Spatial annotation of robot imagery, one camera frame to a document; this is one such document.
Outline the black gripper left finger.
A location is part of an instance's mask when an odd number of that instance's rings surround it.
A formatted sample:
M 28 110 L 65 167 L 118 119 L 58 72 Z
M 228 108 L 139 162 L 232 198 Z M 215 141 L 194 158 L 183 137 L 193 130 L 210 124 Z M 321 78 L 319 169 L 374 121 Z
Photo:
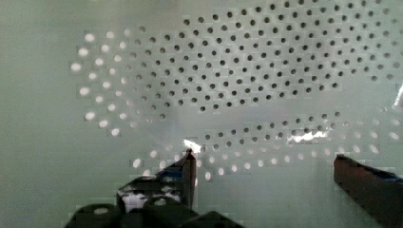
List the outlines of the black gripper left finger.
M 196 158 L 191 149 L 154 176 L 141 176 L 120 187 L 116 194 L 117 205 L 125 213 L 138 210 L 156 197 L 171 198 L 192 207 L 196 185 Z

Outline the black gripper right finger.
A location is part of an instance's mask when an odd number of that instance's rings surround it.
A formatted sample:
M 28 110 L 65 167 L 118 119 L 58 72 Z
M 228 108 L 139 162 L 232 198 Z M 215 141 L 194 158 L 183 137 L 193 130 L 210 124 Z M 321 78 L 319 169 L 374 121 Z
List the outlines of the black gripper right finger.
M 395 173 L 338 154 L 334 180 L 383 228 L 402 228 L 403 182 Z

